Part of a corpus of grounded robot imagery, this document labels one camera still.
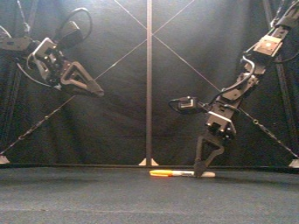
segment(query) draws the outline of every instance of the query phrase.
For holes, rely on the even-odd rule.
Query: white vertical pole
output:
[[[152,0],[146,0],[145,165],[152,165]]]

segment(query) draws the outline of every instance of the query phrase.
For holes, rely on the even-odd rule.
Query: black backdrop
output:
[[[78,7],[89,10],[93,31],[84,43],[64,52],[77,60],[105,90],[100,99],[76,96],[60,112],[6,153],[12,163],[137,165],[146,156],[146,1],[21,1],[32,19],[32,39],[52,37],[62,19]],[[239,57],[267,33],[263,1],[153,0],[152,4],[152,145],[158,165],[192,165],[205,117],[179,115],[167,102],[193,95],[208,102],[237,77]],[[1,1],[1,26],[22,36],[16,1]],[[84,14],[73,17],[84,33]],[[289,40],[288,55],[297,48]],[[285,68],[293,117],[272,66],[241,108],[293,147],[289,125],[297,121],[297,63]],[[1,149],[70,98],[30,82],[1,58]],[[213,165],[288,165],[291,156],[239,115],[237,139]]]

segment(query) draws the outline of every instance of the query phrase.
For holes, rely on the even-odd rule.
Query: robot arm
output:
[[[104,90],[94,82],[89,73],[77,61],[69,61],[62,55],[61,50],[74,46],[81,42],[82,38],[80,28],[69,18],[78,11],[76,9],[61,24],[56,39],[45,38],[42,42],[33,41],[29,37],[12,38],[2,27],[0,35],[0,55],[30,61],[37,66],[41,78],[50,87],[70,93],[72,95],[88,95],[100,97],[104,95]]]
[[[244,52],[241,61],[244,71],[237,77],[236,83],[224,88],[209,103],[201,103],[196,97],[183,97],[169,101],[171,108],[181,114],[207,113],[207,132],[199,137],[193,173],[200,177],[212,159],[223,153],[224,146],[235,138],[236,130],[231,117],[239,112],[239,105],[244,97],[255,89],[259,80],[272,64],[287,33],[297,25],[299,1],[295,1],[281,19],[276,22],[273,29]],[[209,155],[203,158],[205,147],[211,148]]]

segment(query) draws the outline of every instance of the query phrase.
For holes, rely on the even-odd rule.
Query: wire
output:
[[[0,25],[0,29],[4,31],[4,34],[8,36],[8,38],[10,38],[12,36],[10,36],[9,32],[1,25]]]
[[[237,88],[243,83],[245,83],[249,79],[249,77],[252,76],[255,70],[256,70],[256,64],[253,63],[252,60],[247,59],[245,56],[243,56],[241,58],[249,65],[251,65],[251,70],[249,73],[247,74],[247,77],[237,83],[235,83],[231,87],[225,88],[223,91],[220,91],[212,98],[209,105],[216,101],[217,97],[220,95],[224,95],[228,91],[231,91],[232,89]]]
[[[65,18],[64,21],[61,22],[60,27],[58,27],[58,29],[56,30],[56,35],[54,35],[53,39],[57,39],[57,38],[58,38],[58,36],[60,36],[60,32],[61,32],[61,29],[62,29],[64,25],[68,23],[68,21],[70,20],[70,18],[72,18],[77,13],[80,13],[80,12],[85,12],[85,14],[88,15],[88,34],[86,34],[85,37],[82,38],[81,42],[88,38],[88,36],[89,36],[89,34],[90,34],[90,32],[92,32],[92,26],[93,26],[93,24],[92,24],[92,17],[90,17],[90,15],[89,15],[89,11],[88,11],[85,8],[77,8],[76,10],[73,10],[73,11],[70,12],[70,14],[66,16],[66,18]]]
[[[296,52],[296,54],[293,55],[293,57],[291,57],[289,59],[284,59],[284,60],[279,60],[279,61],[273,61],[275,64],[284,64],[285,62],[289,62],[291,60],[293,60],[299,55],[299,51]]]
[[[25,22],[25,19],[24,19],[24,10],[22,10],[22,6],[21,6],[21,3],[20,3],[20,0],[17,0],[17,5],[18,5],[18,10],[20,10],[20,13],[21,13],[21,18],[22,18],[22,30],[24,30],[24,34],[29,34],[29,31],[30,31],[30,26],[26,24]]]
[[[34,78],[33,78],[33,77],[24,71],[24,69],[22,69],[20,63],[16,63],[16,65],[17,65],[18,69],[21,70],[22,74],[25,75],[25,77],[26,77],[30,81],[33,81],[34,83],[37,83],[37,84],[45,86],[46,88],[52,88],[50,85],[46,85],[46,84],[38,82],[38,81],[37,81],[37,80],[36,80],[36,79],[34,79]]]

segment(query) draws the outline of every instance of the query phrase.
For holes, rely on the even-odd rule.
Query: pen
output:
[[[193,171],[172,171],[172,170],[152,170],[149,171],[150,176],[156,177],[192,177]],[[203,178],[215,178],[215,172],[205,171],[201,174]]]

